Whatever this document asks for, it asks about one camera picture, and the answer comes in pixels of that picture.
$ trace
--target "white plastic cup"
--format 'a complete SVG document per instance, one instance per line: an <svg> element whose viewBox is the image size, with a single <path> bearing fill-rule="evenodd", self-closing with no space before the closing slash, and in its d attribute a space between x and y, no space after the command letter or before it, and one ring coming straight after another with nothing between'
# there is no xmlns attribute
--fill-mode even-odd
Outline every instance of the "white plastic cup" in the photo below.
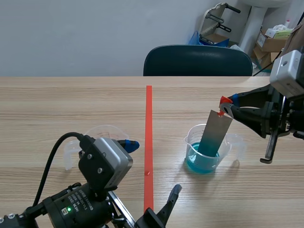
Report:
<svg viewBox="0 0 304 228"><path fill-rule="evenodd" d="M85 135L89 135L95 139L98 138L111 138L115 140L125 140L129 139L129 136L120 130L118 127L113 125L100 125L91 128ZM72 168L72 154L81 151L79 146L79 140L75 139L69 141L64 147L63 160L65 164L65 169L69 170Z"/></svg>
<svg viewBox="0 0 304 228"><path fill-rule="evenodd" d="M205 130L205 124L199 124L190 129L188 135L184 138L187 144L186 163L197 173L213 172L224 157L232 150L232 147L237 148L236 159L242 158L246 151L246 144L242 137L237 134L226 134L216 157L209 157L197 151L201 137Z"/></svg>

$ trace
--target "clear plastic beaker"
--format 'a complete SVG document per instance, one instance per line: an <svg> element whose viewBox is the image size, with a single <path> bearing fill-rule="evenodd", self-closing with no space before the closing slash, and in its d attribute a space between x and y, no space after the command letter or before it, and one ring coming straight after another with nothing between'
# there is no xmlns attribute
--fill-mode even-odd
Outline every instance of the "clear plastic beaker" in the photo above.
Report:
<svg viewBox="0 0 304 228"><path fill-rule="evenodd" d="M213 172L223 158L232 150L232 147L237 148L236 159L242 158L246 150L246 144L243 142L242 137L237 134L226 134L215 157L208 157L199 153L197 149L205 126L205 124L199 124L192 127L184 138L187 144L186 163L193 171L198 173Z"/></svg>
<svg viewBox="0 0 304 228"><path fill-rule="evenodd" d="M115 140L125 140L129 139L129 136L125 134L118 127L112 125L100 125L97 127L91 128L89 131L85 133L85 135L89 135L95 139L97 138L111 138ZM73 153L78 153L81 151L79 146L79 140L75 139L69 141L64 147L63 160L65 164L65 169L69 170L72 168L72 157Z"/></svg>

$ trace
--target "black cable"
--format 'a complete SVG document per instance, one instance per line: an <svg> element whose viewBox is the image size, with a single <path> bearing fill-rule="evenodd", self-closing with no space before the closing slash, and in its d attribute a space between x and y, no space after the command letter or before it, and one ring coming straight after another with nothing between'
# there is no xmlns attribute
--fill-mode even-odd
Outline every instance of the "black cable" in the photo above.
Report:
<svg viewBox="0 0 304 228"><path fill-rule="evenodd" d="M282 53L282 51L279 52L279 54L277 54L277 56L275 57L274 61L272 61L271 63L269 63L266 67L264 67L263 69L261 69L259 72L257 72L255 75L252 75L252 76L256 76L258 75L259 73L261 73L263 70L265 70L267 67L269 67L270 65L272 65L275 60L280 56L280 54Z"/></svg>
<svg viewBox="0 0 304 228"><path fill-rule="evenodd" d="M39 199L40 199L40 196L41 196L44 184L46 183L46 180L47 180L47 176L48 176L47 174L48 174L49 168L51 167L51 164L52 164L52 161L53 161L53 158L55 156L56 151L58 150L58 148L61 145L61 143L65 139L67 139L69 137L76 137L78 140L81 140L84 136L82 134L80 134L80 133L69 132L69 133L66 133L66 134L62 135L57 140L57 142L55 143L55 145L54 145L54 147L53 147L53 149L51 151L51 154L48 157L47 164L46 164L46 167L45 167L45 169L43 171L43 175L42 175L42 178L41 178L41 181L40 181L40 185L39 185L39 188L38 188L35 200L34 200L33 207L36 206L39 203Z"/></svg>

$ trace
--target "wire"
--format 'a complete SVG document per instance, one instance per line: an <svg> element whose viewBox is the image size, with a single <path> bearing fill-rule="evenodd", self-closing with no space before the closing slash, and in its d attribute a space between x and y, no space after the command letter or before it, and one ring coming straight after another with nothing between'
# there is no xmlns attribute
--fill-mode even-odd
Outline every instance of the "wire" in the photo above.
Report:
<svg viewBox="0 0 304 228"><path fill-rule="evenodd" d="M46 167L44 168L43 175L42 175L40 185L39 185L39 188L38 188L35 200L34 200L33 207L36 206L39 203L39 199L40 199L44 184L46 183L46 180L47 180L48 171L49 171L49 168L51 167L51 164L52 164L52 161L53 161L53 158L55 156L56 151L58 150L61 143L69 137L76 137L78 140L81 140L83 138L83 135L80 134L80 133L76 133L76 132L69 132L69 133L66 133L66 134L62 135L57 140L57 142L55 143L55 145L54 145L54 147L51 151L51 154L48 157Z"/></svg>

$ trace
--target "black office chair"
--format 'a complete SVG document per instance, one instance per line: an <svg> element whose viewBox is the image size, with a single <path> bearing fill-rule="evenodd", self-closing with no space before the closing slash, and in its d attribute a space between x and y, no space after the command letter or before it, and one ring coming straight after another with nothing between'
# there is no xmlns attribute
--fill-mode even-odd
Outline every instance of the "black office chair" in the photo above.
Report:
<svg viewBox="0 0 304 228"><path fill-rule="evenodd" d="M143 76L252 76L249 56L235 49L171 45L153 49Z"/></svg>

